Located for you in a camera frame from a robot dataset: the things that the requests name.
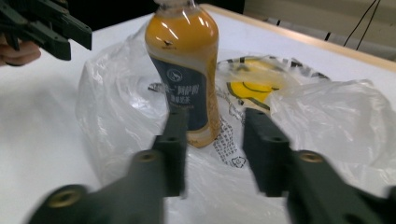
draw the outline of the orange liquid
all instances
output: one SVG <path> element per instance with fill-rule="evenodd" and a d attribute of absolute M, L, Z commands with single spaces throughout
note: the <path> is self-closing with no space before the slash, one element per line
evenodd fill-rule
<path fill-rule="evenodd" d="M 152 59 L 177 64 L 205 76 L 207 123 L 199 130 L 188 130 L 187 138 L 192 146 L 207 146 L 219 134 L 219 111 L 215 92 L 219 47 L 216 23 L 198 7 L 172 15 L 156 13 L 148 24 L 145 38 L 147 51 Z M 190 112 L 189 119 L 197 119 L 193 111 Z"/>

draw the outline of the bottle label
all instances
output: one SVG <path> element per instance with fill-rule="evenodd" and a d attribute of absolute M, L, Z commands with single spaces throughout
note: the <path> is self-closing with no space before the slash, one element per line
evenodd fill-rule
<path fill-rule="evenodd" d="M 187 108 L 188 130 L 197 131 L 208 122 L 206 114 L 206 76 L 196 70 L 151 57 L 165 86 L 169 109 Z"/>

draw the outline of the orange juice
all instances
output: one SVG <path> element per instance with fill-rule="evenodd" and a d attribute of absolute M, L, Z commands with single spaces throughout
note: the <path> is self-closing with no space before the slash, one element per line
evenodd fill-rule
<path fill-rule="evenodd" d="M 204 147 L 219 134 L 215 91 L 219 30 L 192 1 L 163 1 L 172 4 L 161 5 L 150 20 L 146 48 L 165 86 L 169 109 L 189 111 L 189 144 Z"/>

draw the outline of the plastic bag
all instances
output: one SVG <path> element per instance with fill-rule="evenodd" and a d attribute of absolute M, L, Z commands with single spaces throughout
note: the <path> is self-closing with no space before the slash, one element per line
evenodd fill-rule
<path fill-rule="evenodd" d="M 103 50 L 96 57 L 85 63 L 78 87 L 76 114 L 78 122 L 92 144 L 92 166 L 96 169 L 103 185 L 125 175 L 128 162 L 136 151 L 149 149 L 154 136 L 163 132 L 163 124 L 167 118 L 167 107 L 160 77 L 146 53 L 144 43 L 145 26 L 131 35 L 124 42 Z M 387 169 L 373 166 L 383 162 L 392 164 L 394 155 L 390 149 L 394 145 L 394 114 L 389 104 L 379 92 L 367 83 L 359 83 L 368 88 L 357 88 L 346 85 L 349 91 L 340 95 L 340 90 L 325 91 L 334 85 L 326 76 L 297 62 L 295 59 L 282 59 L 266 55 L 246 55 L 220 49 L 219 55 L 238 55 L 230 60 L 220 61 L 216 74 L 219 112 L 221 116 L 221 134 L 208 147 L 197 149 L 189 147 L 186 160 L 186 193 L 185 199 L 166 198 L 166 223 L 287 223 L 289 216 L 284 207 L 284 199 L 266 198 L 256 188 L 255 180 L 248 168 L 248 162 L 241 150 L 244 109 L 256 107 L 270 113 L 280 128 L 290 137 L 294 147 L 317 150 L 323 154 L 335 155 L 332 160 L 337 164 L 337 150 L 348 151 L 352 159 L 340 161 L 337 167 L 348 180 L 359 185 L 367 179 L 377 181 L 377 189 L 388 181 L 394 183 L 391 174 L 392 166 Z M 247 87 L 257 91 L 266 88 L 264 96 L 245 94 L 246 90 L 238 88 L 248 83 Z M 326 94 L 315 98 L 314 88 Z M 300 99 L 314 95 L 316 101 Z M 340 102 L 332 104 L 334 95 Z M 348 95 L 360 99 L 369 98 L 371 104 L 348 104 L 339 106 Z M 312 114 L 305 111 L 311 104 L 321 104 L 315 113 L 326 114 L 329 109 L 343 118 L 345 113 L 367 111 L 365 119 L 382 120 L 375 126 L 377 132 L 373 137 L 354 139 L 351 134 L 338 134 L 331 138 L 336 144 L 347 147 L 324 148 L 324 140 L 315 132 L 315 126 L 307 126 Z M 369 128 L 361 119 L 353 119 L 349 113 L 347 126 L 350 129 Z M 329 119 L 315 116 L 318 124 L 333 130 L 339 127 L 344 119 Z M 370 150 L 356 149 L 362 144 L 370 146 Z"/>

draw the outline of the cable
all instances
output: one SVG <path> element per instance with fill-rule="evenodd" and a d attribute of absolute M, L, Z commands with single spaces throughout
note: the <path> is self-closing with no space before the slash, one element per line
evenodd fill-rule
<path fill-rule="evenodd" d="M 367 24 L 367 27 L 366 27 L 366 30 L 364 31 L 363 36 L 361 37 L 361 41 L 363 40 L 364 36 L 365 36 L 366 33 L 367 33 L 367 30 L 368 30 L 369 27 L 370 27 L 370 24 L 371 24 L 371 22 L 372 22 L 372 20 L 373 20 L 374 14 L 376 13 L 376 9 L 378 8 L 378 5 L 379 5 L 380 2 L 381 2 L 381 0 L 378 0 L 378 3 L 376 4 L 375 9 L 374 9 L 374 11 L 373 11 L 373 15 L 372 15 L 372 17 L 370 18 L 369 23 Z M 359 44 L 358 44 L 358 46 L 356 47 L 356 50 L 359 49 L 359 46 L 361 45 L 361 41 L 359 41 Z"/>
<path fill-rule="evenodd" d="M 353 33 L 355 33 L 356 29 L 358 29 L 359 25 L 361 24 L 361 21 L 364 19 L 364 17 L 366 16 L 367 12 L 370 10 L 370 8 L 374 5 L 374 3 L 376 2 L 376 0 L 374 0 L 374 2 L 366 9 L 366 11 L 364 12 L 363 16 L 361 17 L 361 19 L 359 20 L 358 24 L 356 24 L 355 28 L 353 29 L 353 31 L 349 34 L 349 36 L 346 39 L 346 42 L 344 43 L 344 47 L 347 44 L 347 41 L 349 40 L 350 37 L 352 37 Z"/>

